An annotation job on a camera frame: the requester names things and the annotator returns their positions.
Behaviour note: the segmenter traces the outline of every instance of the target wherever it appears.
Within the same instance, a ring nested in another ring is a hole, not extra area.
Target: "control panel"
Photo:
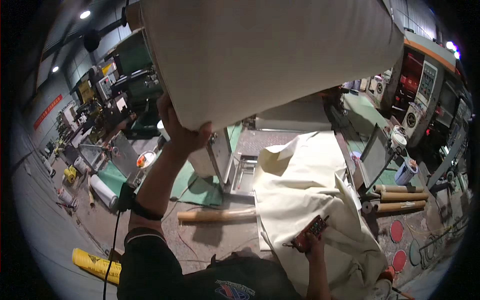
[[[112,82],[108,76],[103,77],[98,83],[100,96],[104,101],[107,101],[112,97]]]
[[[430,101],[430,97],[432,96],[433,86],[435,85],[436,79],[437,68],[424,61],[422,76],[420,79],[420,85],[416,99],[418,99],[425,106],[428,106],[428,102]]]
[[[301,253],[310,251],[310,243],[308,242],[306,233],[313,234],[317,239],[321,236],[322,232],[328,227],[326,221],[329,218],[327,216],[325,220],[322,220],[320,215],[316,216],[294,239],[291,243],[293,247]]]

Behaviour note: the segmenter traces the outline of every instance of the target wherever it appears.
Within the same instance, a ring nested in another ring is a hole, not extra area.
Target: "hand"
[[[198,132],[190,131],[179,123],[170,96],[164,93],[157,101],[163,126],[170,136],[172,146],[179,155],[187,157],[195,150],[206,146],[212,134],[212,123],[203,124]]]
[[[308,261],[310,264],[314,264],[316,266],[323,266],[325,265],[325,241],[322,239],[322,236],[320,236],[319,239],[317,239],[313,234],[307,232],[307,240],[308,243],[310,243],[310,251],[305,254],[307,256]]]

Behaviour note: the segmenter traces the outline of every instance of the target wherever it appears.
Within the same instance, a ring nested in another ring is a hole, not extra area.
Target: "person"
[[[148,212],[148,219],[140,216],[144,213],[131,212],[125,253],[120,260],[118,299],[302,299],[280,264],[260,259],[252,252],[234,252],[223,261],[216,261],[214,256],[205,270],[182,274],[160,219],[178,172],[190,153],[206,146],[212,124],[208,122],[198,132],[192,132],[180,125],[168,95],[163,95],[157,105],[171,140],[138,191],[137,205]],[[308,240],[311,251],[307,254],[307,299],[330,299],[324,241],[313,235]]]
[[[105,137],[104,141],[102,142],[102,146],[106,147],[108,143],[110,143],[110,140],[117,135],[117,133],[120,132],[120,130],[124,130],[127,128],[130,128],[137,119],[137,114],[136,113],[131,113],[128,117],[126,117],[122,122],[118,123],[117,126]]]

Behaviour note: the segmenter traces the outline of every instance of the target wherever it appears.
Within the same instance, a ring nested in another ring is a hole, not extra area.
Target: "green machine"
[[[144,34],[142,28],[135,30],[105,57],[105,61],[114,59],[119,73],[118,80],[111,86],[112,97],[126,95],[128,110],[137,114],[138,119],[132,127],[124,130],[129,139],[149,139],[159,135],[156,100],[163,94],[163,88]]]

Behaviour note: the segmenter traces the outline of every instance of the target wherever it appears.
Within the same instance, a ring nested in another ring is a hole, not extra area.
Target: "metal floor plate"
[[[244,130],[240,134],[235,152],[242,155],[258,156],[262,149],[273,145],[285,145],[299,134],[301,133]]]

